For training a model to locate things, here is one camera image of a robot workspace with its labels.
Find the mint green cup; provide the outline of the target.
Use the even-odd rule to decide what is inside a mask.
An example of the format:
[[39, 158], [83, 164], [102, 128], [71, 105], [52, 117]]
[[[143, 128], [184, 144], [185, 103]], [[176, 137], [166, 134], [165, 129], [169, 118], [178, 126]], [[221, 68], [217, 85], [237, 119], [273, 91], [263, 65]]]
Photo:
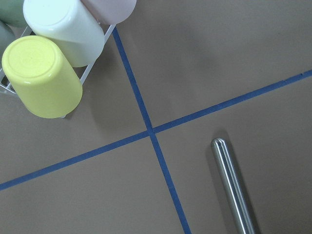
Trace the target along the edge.
[[13, 27], [26, 27], [24, 0], [0, 0], [0, 20]]

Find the grey cup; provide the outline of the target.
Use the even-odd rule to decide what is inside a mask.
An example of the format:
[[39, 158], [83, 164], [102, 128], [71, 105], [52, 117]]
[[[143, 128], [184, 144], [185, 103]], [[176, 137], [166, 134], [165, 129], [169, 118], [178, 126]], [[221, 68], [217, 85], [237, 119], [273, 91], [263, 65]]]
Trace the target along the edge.
[[0, 55], [4, 53], [7, 46], [16, 39], [12, 29], [5, 24], [0, 22]]

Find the steel muddler with black cap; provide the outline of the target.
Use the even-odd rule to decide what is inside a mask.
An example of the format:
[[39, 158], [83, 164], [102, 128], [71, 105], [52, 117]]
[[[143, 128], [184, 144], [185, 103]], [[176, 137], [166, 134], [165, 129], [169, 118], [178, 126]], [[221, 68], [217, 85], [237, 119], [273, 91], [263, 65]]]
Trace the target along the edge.
[[255, 227], [251, 218], [241, 183], [232, 161], [226, 141], [217, 137], [212, 140], [211, 148], [216, 160], [225, 193], [234, 217], [237, 231], [240, 234], [254, 234]]

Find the white cup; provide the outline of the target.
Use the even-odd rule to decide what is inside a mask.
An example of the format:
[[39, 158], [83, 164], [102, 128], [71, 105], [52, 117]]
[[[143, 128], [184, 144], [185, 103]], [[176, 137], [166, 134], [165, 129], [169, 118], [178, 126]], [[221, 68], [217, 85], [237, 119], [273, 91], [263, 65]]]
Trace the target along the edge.
[[73, 67], [95, 62], [104, 45], [104, 32], [79, 0], [25, 0], [23, 15], [37, 36], [53, 41]]

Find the pink cup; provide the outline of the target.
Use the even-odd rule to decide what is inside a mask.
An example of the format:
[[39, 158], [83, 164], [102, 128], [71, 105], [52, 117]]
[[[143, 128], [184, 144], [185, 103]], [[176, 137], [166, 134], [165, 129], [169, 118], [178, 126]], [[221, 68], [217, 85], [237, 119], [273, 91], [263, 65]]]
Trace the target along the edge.
[[134, 11], [136, 0], [82, 0], [101, 24], [113, 25], [125, 21]]

